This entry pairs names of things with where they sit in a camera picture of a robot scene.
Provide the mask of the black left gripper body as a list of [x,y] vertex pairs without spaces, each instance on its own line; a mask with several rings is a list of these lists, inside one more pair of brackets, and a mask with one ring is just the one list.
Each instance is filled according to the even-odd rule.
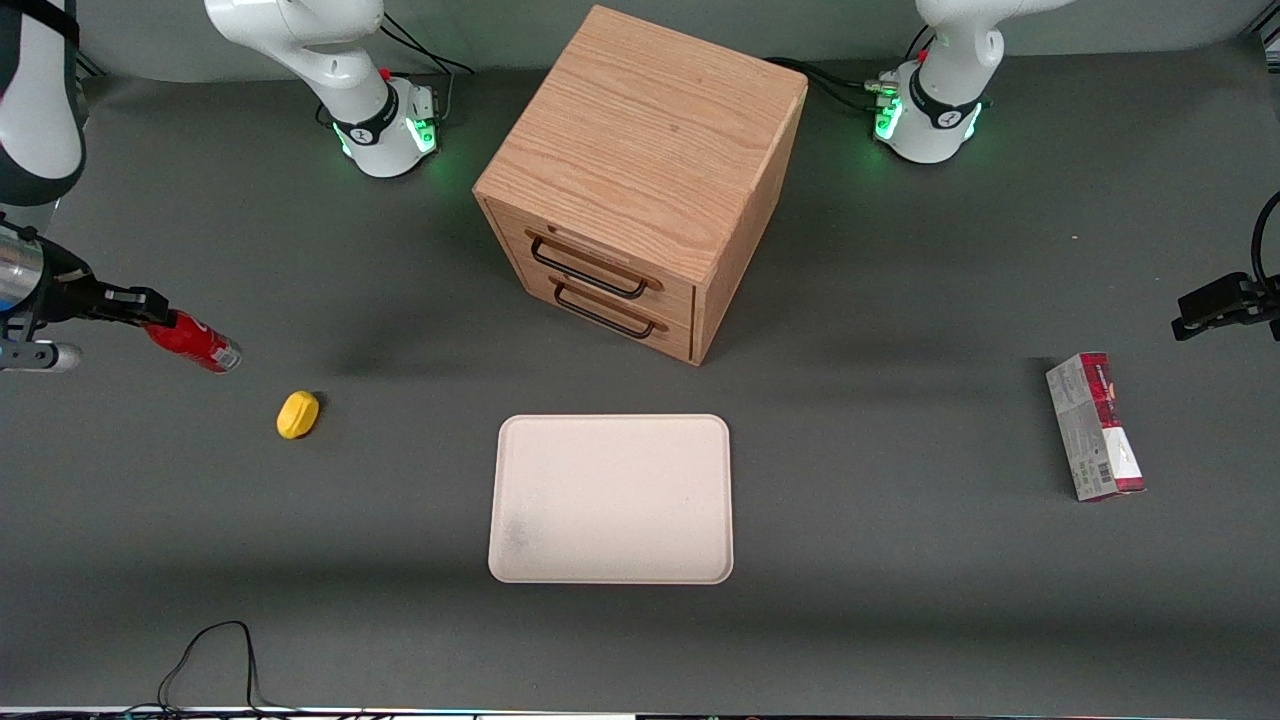
[[1277,277],[1262,277],[1251,281],[1249,291],[1253,293],[1249,309],[1245,311],[1245,325],[1266,323],[1272,338],[1280,341],[1279,329],[1279,290]]

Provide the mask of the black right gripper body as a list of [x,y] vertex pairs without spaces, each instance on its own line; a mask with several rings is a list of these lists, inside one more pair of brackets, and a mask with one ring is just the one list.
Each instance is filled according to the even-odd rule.
[[101,299],[90,265],[35,228],[4,228],[3,338],[29,341],[49,324],[99,320]]

